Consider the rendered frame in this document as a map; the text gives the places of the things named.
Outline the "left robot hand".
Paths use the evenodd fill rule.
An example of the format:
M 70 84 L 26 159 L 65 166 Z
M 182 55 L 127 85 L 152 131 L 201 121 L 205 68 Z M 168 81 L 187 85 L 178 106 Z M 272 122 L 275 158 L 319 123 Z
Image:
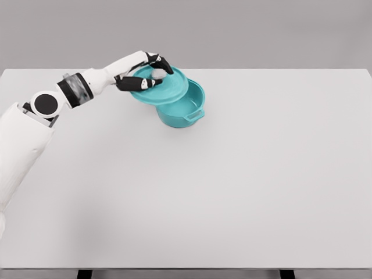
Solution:
M 121 91 L 145 91 L 162 82 L 140 77 L 128 76 L 128 74 L 142 66 L 149 65 L 154 69 L 162 69 L 167 74 L 174 74 L 168 61 L 158 53 L 137 51 L 131 55 L 125 56 L 109 66 L 105 70 L 113 78 L 116 87 Z

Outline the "teal pot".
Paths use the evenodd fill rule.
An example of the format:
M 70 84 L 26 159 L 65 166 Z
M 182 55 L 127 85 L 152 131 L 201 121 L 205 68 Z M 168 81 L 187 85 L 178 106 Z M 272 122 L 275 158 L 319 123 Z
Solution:
M 195 81 L 188 79 L 185 95 L 173 102 L 156 107 L 160 120 L 173 128 L 186 128 L 204 117 L 205 92 Z

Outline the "teal pot lid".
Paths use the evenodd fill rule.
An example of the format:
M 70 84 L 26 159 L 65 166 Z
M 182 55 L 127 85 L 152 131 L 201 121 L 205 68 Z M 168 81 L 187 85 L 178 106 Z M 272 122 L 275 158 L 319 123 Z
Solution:
M 185 74 L 172 66 L 173 74 L 167 74 L 162 83 L 144 91 L 131 91 L 138 101 L 154 106 L 164 105 L 181 99 L 187 92 L 189 84 Z

